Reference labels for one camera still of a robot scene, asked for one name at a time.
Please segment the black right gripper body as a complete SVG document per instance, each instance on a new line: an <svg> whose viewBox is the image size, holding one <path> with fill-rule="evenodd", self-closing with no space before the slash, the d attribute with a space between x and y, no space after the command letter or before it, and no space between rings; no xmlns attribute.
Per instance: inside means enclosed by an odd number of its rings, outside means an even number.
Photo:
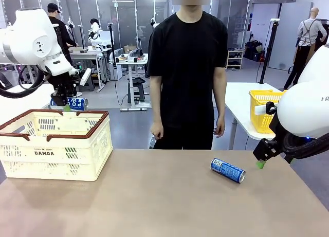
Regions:
<svg viewBox="0 0 329 237"><path fill-rule="evenodd" d="M261 139L253 151L253 155L258 161L267 161L279 154L280 147L275 139Z"/></svg>

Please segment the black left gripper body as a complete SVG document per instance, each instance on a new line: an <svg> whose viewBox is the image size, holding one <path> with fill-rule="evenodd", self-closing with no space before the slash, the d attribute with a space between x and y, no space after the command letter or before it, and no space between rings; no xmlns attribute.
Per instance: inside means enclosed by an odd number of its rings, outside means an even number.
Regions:
<svg viewBox="0 0 329 237"><path fill-rule="evenodd" d="M51 94L51 98L57 106L65 106L68 102L67 98L77 96L74 83L73 76L50 77L50 84L54 87L54 93Z"/></svg>

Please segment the person's left hand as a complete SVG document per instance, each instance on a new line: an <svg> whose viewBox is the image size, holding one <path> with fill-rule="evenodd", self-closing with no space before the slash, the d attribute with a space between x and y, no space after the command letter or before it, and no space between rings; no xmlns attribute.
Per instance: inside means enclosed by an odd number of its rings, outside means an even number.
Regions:
<svg viewBox="0 0 329 237"><path fill-rule="evenodd" d="M216 121L216 127L214 128L213 134L216 138L220 138L225 132L225 117L219 116Z"/></svg>

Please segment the person's right hand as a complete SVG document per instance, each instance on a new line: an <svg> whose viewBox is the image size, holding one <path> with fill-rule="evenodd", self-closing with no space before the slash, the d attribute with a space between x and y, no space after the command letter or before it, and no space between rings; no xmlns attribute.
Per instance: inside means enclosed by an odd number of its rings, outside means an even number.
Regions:
<svg viewBox="0 0 329 237"><path fill-rule="evenodd" d="M153 122L151 126L151 134L156 140L161 139L163 137L163 125L161 121Z"/></svg>

